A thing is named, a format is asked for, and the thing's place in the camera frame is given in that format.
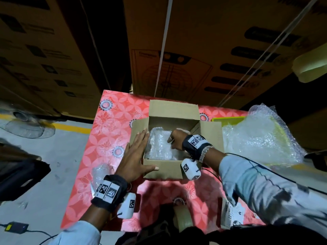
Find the light blue sleeve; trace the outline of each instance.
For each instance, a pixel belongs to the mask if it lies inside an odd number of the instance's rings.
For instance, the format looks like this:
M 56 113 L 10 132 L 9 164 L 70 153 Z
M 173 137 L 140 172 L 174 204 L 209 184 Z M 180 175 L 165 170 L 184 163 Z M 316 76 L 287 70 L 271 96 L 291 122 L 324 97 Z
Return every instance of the light blue sleeve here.
M 219 175 L 233 206 L 240 197 L 266 224 L 293 223 L 327 238 L 327 200 L 307 187 L 235 155 L 223 158 Z
M 86 221 L 78 221 L 63 230 L 49 245 L 99 245 L 100 232 Z

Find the person's left hand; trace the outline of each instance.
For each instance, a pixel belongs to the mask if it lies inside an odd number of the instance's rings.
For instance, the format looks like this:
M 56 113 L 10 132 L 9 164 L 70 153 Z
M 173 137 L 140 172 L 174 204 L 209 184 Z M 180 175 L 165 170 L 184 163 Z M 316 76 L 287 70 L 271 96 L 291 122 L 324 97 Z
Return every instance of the person's left hand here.
M 123 159 L 115 174 L 123 177 L 128 183 L 135 181 L 145 173 L 159 170 L 156 165 L 143 165 L 141 163 L 149 136 L 150 134 L 146 133 L 145 128 L 141 133 L 136 135 L 132 146 L 129 143 L 126 145 Z

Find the red floral tablecloth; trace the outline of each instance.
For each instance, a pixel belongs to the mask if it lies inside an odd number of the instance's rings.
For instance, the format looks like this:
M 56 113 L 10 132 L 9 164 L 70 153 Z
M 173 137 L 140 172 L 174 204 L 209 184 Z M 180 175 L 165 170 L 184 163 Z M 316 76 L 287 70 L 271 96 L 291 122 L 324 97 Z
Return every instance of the red floral tablecloth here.
M 153 97 L 104 90 L 61 228 L 67 228 L 78 221 L 90 206 L 92 168 L 108 163 L 114 170 L 117 169 L 129 142 L 133 121 L 149 116 L 150 99 Z M 199 106 L 199 112 L 203 121 L 215 117 L 247 115 L 245 111 L 209 106 Z M 176 197 L 185 200 L 193 223 L 205 233 L 220 228 L 219 203 L 225 194 L 221 183 L 207 171 L 203 170 L 202 176 L 196 181 L 140 179 L 133 183 L 132 192 L 137 194 L 138 203 L 133 218 L 115 218 L 107 227 L 108 230 L 139 231 L 157 219 L 160 204 L 172 202 Z M 241 204 L 246 208 L 244 224 L 263 224 L 254 217 L 244 202 L 241 201 Z

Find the plastic bag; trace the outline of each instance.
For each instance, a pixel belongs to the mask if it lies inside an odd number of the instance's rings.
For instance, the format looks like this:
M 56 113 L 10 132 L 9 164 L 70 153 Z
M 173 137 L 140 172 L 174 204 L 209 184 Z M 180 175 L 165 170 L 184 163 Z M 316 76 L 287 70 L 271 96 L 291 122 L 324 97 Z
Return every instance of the plastic bag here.
M 264 104 L 252 106 L 242 122 L 224 126 L 223 139 L 225 152 L 268 166 L 289 167 L 306 155 L 285 122 Z
M 162 127 L 155 127 L 150 131 L 149 141 L 145 148 L 144 158 L 150 160 L 183 160 L 187 156 L 185 152 L 171 148 L 167 140 L 171 131 L 165 131 Z
M 113 167 L 107 163 L 101 164 L 92 169 L 92 187 L 94 190 L 98 188 L 106 175 L 114 174 Z

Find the pink floral pattern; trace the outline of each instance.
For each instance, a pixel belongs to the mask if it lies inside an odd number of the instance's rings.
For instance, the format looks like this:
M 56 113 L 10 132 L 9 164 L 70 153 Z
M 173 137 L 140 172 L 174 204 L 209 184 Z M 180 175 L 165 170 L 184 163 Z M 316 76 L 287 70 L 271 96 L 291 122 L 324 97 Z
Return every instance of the pink floral pattern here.
M 92 169 L 108 163 L 115 171 L 129 142 L 135 119 L 149 116 L 150 99 L 153 97 L 104 90 L 93 127 L 80 163 L 61 228 L 78 221 L 90 206 L 92 198 L 90 181 Z M 199 106 L 200 118 L 211 121 L 217 117 L 245 116 L 247 112 Z M 133 218 L 114 218 L 107 230 L 139 231 L 157 219 L 159 205 L 182 198 L 191 212 L 194 225 L 205 233 L 220 229 L 221 198 L 225 196 L 221 183 L 207 171 L 196 181 L 145 180 L 133 182 L 132 192 L 140 196 Z M 262 223 L 246 208 L 244 223 Z

